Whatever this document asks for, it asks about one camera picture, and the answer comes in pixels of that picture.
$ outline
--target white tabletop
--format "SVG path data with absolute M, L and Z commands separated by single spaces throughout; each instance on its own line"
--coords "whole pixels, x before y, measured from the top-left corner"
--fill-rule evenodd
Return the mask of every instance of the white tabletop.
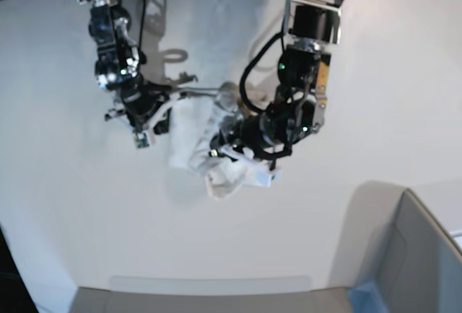
M 168 0 L 160 49 L 189 57 L 167 75 L 238 81 L 250 47 L 279 29 L 283 2 Z M 136 151 L 125 129 L 103 122 L 110 98 L 94 81 L 87 6 L 6 0 L 0 14 L 0 223 L 32 297 L 51 308 L 114 276 L 324 288 L 360 185 L 410 186 L 435 205 L 441 182 L 462 192 L 462 0 L 346 0 L 325 127 L 281 160 L 273 188 L 224 203 L 167 167 L 167 136 Z M 144 36 L 149 58 L 156 40 Z M 261 67 L 279 54 L 276 45 Z M 156 63 L 144 70 L 152 79 Z M 265 69 L 250 79 L 276 84 Z M 449 229 L 462 229 L 457 208 L 438 212 L 445 223 L 452 211 Z

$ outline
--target white table surface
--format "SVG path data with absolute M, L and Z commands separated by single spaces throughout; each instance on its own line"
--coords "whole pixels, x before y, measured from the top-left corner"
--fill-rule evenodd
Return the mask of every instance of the white table surface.
M 279 29 L 283 2 L 168 0 L 160 49 L 189 58 L 167 74 L 238 81 L 252 44 Z M 346 0 L 326 126 L 281 160 L 273 188 L 224 203 L 167 167 L 167 136 L 136 151 L 103 122 L 110 98 L 94 82 L 87 6 L 5 0 L 0 15 L 0 224 L 32 297 L 55 312 L 77 286 L 110 288 L 113 276 L 324 288 L 351 196 L 371 180 L 414 188 L 462 229 L 462 0 Z M 154 41 L 145 34 L 148 57 Z M 250 79 L 276 83 L 265 69 Z M 442 207 L 446 182 L 454 201 Z

